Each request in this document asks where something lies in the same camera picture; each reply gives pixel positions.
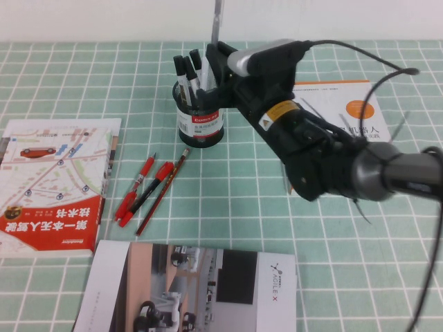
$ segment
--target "agilex logo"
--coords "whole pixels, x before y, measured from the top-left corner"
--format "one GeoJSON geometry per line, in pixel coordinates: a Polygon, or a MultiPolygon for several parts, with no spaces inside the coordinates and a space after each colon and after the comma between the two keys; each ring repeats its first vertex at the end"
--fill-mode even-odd
{"type": "Polygon", "coordinates": [[[282,274],[283,271],[281,271],[278,268],[278,263],[272,267],[273,276],[272,276],[272,300],[277,302],[278,301],[278,290],[282,288],[282,274]]]}

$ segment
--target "black cable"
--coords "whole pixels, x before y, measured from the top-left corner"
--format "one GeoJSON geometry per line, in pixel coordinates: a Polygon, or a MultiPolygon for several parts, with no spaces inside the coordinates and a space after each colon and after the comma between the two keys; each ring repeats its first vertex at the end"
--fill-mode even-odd
{"type": "Polygon", "coordinates": [[[374,55],[372,53],[369,53],[368,51],[363,50],[362,48],[359,48],[359,47],[356,47],[354,45],[345,43],[343,41],[341,42],[339,40],[324,39],[324,40],[317,40],[317,41],[313,41],[312,42],[312,45],[314,45],[314,46],[315,45],[324,45],[324,44],[333,44],[333,45],[339,45],[339,46],[343,46],[343,47],[346,47],[346,48],[350,48],[351,50],[355,50],[357,52],[360,52],[360,53],[366,55],[367,57],[370,57],[370,58],[372,58],[374,60],[377,60],[378,62],[381,62],[382,64],[385,64],[386,66],[389,66],[390,68],[395,69],[396,71],[401,70],[401,67],[399,67],[398,65],[393,64],[392,62],[386,61],[384,59],[381,59],[380,57],[377,57],[376,55],[374,55]]]}
{"type": "MultiPolygon", "coordinates": [[[[346,48],[350,48],[350,49],[360,52],[360,53],[362,53],[374,60],[377,60],[378,62],[381,62],[382,64],[385,64],[386,66],[389,66],[389,67],[395,69],[395,71],[393,73],[387,74],[386,76],[381,78],[376,84],[374,84],[374,86],[371,88],[371,90],[368,92],[368,94],[365,97],[363,105],[361,106],[360,119],[359,119],[360,136],[364,137],[363,119],[365,117],[365,110],[366,110],[366,106],[368,105],[368,101],[371,98],[372,94],[375,92],[375,90],[377,90],[384,82],[386,82],[387,80],[389,80],[393,77],[396,77],[401,74],[418,75],[419,70],[416,68],[401,68],[389,61],[386,61],[384,59],[381,59],[380,57],[377,57],[376,55],[373,55],[372,53],[369,53],[366,50],[363,50],[361,48],[358,48],[356,46],[353,46],[353,45],[350,45],[350,44],[347,44],[347,43],[344,43],[341,41],[326,39],[326,40],[319,40],[319,41],[312,42],[312,46],[322,45],[322,44],[335,44],[335,45],[343,46],[346,48]]],[[[441,170],[441,174],[440,174],[441,186],[443,187],[443,151],[437,147],[429,147],[429,148],[425,149],[422,153],[434,154],[435,157],[437,158],[438,163],[440,164],[440,170],[441,170]]],[[[441,197],[440,197],[440,215],[439,215],[439,219],[438,219],[437,231],[435,232],[435,240],[433,243],[432,255],[429,260],[428,271],[427,271],[426,277],[424,279],[424,284],[423,284],[422,291],[419,296],[417,307],[415,308],[414,316],[413,316],[412,320],[410,321],[408,328],[406,329],[407,332],[411,332],[414,329],[414,327],[415,327],[416,323],[418,322],[419,317],[422,313],[423,305],[426,300],[426,296],[428,294],[428,288],[429,288],[429,284],[431,282],[435,262],[436,262],[437,256],[438,256],[438,250],[439,250],[439,246],[440,246],[440,237],[441,237],[442,229],[443,229],[443,193],[441,193],[440,195],[441,195],[441,197]]]]}
{"type": "Polygon", "coordinates": [[[418,75],[420,71],[416,68],[405,68],[405,69],[399,69],[398,71],[394,71],[393,73],[387,74],[383,78],[381,78],[374,86],[370,89],[368,94],[366,95],[365,101],[363,102],[363,105],[361,105],[360,110],[360,136],[364,136],[363,134],[363,119],[365,117],[366,112],[366,106],[368,105],[368,101],[371,98],[372,94],[377,90],[384,82],[387,80],[390,80],[391,78],[401,75],[401,74],[408,74],[408,75],[418,75]]]}
{"type": "MultiPolygon", "coordinates": [[[[438,147],[428,147],[425,150],[423,150],[422,153],[435,154],[435,157],[438,160],[438,163],[440,164],[440,171],[441,171],[441,174],[440,174],[441,184],[440,185],[443,186],[443,151],[441,149],[439,149],[438,147]]],[[[438,249],[440,246],[440,237],[442,236],[442,229],[443,229],[443,196],[440,197],[440,216],[439,216],[439,221],[437,224],[437,231],[435,232],[435,240],[433,243],[432,255],[431,255],[431,258],[429,259],[428,272],[427,272],[426,277],[424,279],[422,292],[419,296],[419,300],[417,303],[417,307],[415,308],[413,319],[410,321],[408,328],[406,329],[407,332],[411,332],[414,329],[414,326],[418,322],[420,314],[422,313],[423,305],[426,300],[426,296],[428,294],[428,288],[429,288],[429,284],[431,282],[432,272],[434,270],[435,261],[437,261],[438,249]]]]}

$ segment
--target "red car illustration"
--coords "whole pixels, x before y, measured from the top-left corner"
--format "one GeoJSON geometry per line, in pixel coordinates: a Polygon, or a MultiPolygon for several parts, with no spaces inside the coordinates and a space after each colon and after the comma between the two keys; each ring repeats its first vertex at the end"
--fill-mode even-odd
{"type": "Polygon", "coordinates": [[[55,149],[53,147],[49,147],[49,148],[40,148],[40,147],[35,147],[35,148],[30,148],[30,149],[25,149],[22,152],[20,152],[20,156],[25,157],[25,158],[41,158],[41,157],[45,157],[48,156],[50,154],[54,154],[55,153],[55,149]]]}

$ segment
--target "red marker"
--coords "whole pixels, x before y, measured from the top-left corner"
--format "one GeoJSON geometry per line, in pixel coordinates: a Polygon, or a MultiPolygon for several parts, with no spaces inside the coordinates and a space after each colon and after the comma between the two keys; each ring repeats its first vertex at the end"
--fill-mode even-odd
{"type": "Polygon", "coordinates": [[[116,218],[115,218],[116,221],[119,219],[122,219],[125,216],[129,207],[136,200],[137,188],[143,183],[143,180],[145,179],[145,177],[149,173],[149,171],[152,167],[152,164],[154,164],[154,160],[155,160],[156,155],[157,155],[157,153],[155,153],[153,156],[150,156],[146,160],[146,163],[143,166],[143,168],[141,169],[140,174],[137,176],[136,182],[132,186],[131,191],[127,193],[126,197],[123,199],[122,203],[120,204],[120,206],[117,209],[116,218]]]}
{"type": "Polygon", "coordinates": [[[120,227],[125,227],[129,220],[131,220],[132,216],[137,212],[137,210],[146,202],[147,198],[152,194],[152,192],[157,188],[157,186],[165,179],[166,176],[174,169],[174,164],[170,162],[166,162],[159,169],[157,174],[155,174],[155,179],[151,182],[151,184],[146,188],[146,190],[142,193],[139,199],[137,199],[134,204],[131,206],[129,211],[126,212],[125,216],[120,221],[120,227]]]}

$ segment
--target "white label on pen holder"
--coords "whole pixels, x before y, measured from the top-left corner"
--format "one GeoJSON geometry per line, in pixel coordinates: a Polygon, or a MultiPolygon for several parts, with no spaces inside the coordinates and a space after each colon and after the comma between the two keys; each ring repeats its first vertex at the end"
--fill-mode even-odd
{"type": "Polygon", "coordinates": [[[189,116],[177,108],[177,118],[180,131],[193,138],[207,138],[223,127],[223,110],[206,116],[189,116]]]}

